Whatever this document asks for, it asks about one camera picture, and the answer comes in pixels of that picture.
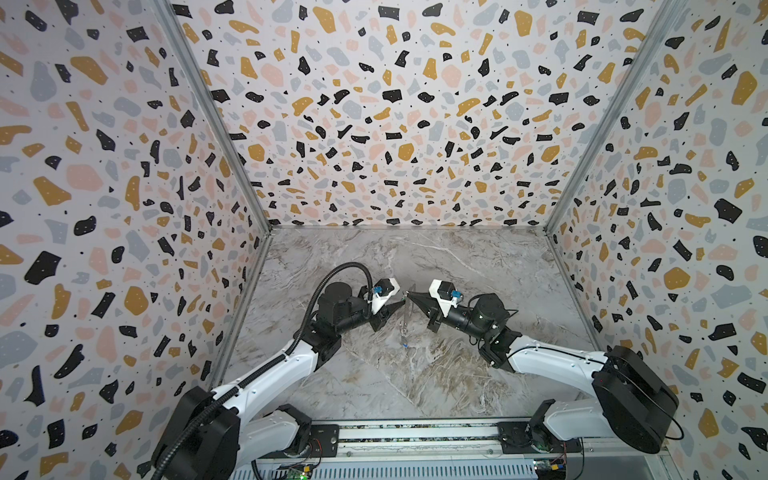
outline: terrazzo pattern panel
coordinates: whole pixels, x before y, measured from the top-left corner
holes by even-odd
[[[679,395],[686,478],[768,472],[766,17],[687,3],[555,231],[600,340]]]
[[[258,244],[146,2],[0,2],[0,478],[143,478]]]
[[[179,1],[272,224],[546,223],[661,0]]]

